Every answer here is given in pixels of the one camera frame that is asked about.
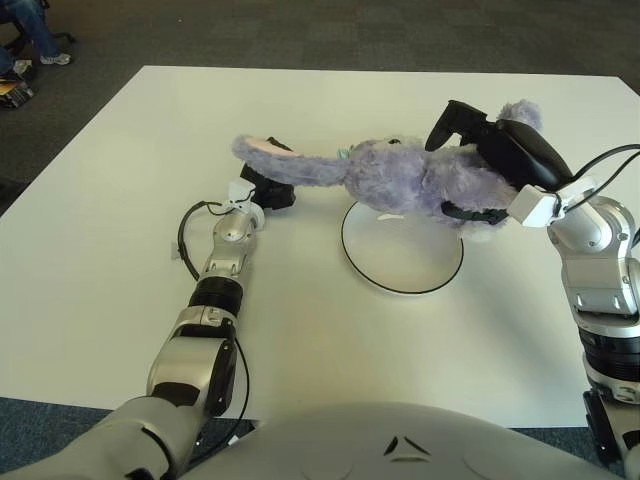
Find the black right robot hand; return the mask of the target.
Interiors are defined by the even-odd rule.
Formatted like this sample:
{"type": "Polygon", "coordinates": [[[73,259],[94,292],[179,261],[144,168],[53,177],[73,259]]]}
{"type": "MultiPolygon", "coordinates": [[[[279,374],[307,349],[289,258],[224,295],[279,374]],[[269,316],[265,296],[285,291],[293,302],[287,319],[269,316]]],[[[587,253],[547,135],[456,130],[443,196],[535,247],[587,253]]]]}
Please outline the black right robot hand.
{"type": "Polygon", "coordinates": [[[560,191],[573,174],[540,134],[537,106],[526,100],[487,114],[451,100],[429,133],[429,174],[438,187],[441,214],[459,223],[498,226],[511,217],[547,227],[562,217],[560,191]]]}

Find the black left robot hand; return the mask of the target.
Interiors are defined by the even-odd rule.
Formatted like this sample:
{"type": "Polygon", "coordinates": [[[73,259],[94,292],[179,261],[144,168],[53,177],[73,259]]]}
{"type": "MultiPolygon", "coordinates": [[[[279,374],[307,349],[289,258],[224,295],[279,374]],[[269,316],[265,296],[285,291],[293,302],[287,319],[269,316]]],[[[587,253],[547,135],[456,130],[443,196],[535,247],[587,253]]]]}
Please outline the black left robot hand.
{"type": "Polygon", "coordinates": [[[293,151],[274,137],[261,139],[241,135],[238,139],[239,157],[243,160],[240,178],[254,185],[252,201],[266,210],[291,207],[296,199],[294,186],[266,175],[275,160],[294,156],[293,151]]]}

